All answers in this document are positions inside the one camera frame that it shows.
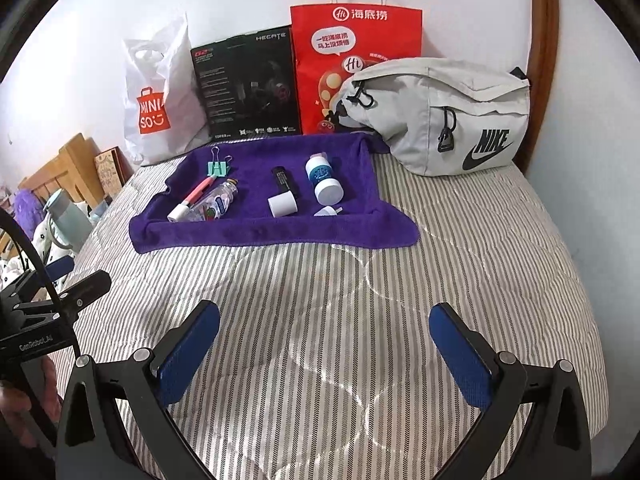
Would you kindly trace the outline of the person's left hand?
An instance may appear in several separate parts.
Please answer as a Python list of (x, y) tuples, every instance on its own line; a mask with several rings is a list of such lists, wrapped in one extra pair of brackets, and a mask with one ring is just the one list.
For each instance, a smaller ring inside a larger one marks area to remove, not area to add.
[[(58, 395), (58, 374), (54, 362), (44, 356), (40, 360), (40, 367), (44, 378), (44, 388), (41, 400), (43, 411), (51, 422), (58, 424), (62, 412), (62, 402)], [(20, 445), (25, 448), (35, 448), (37, 440), (27, 428), (24, 415), (32, 409), (32, 402), (26, 393), (14, 387), (9, 382), (1, 382), (1, 414)]]

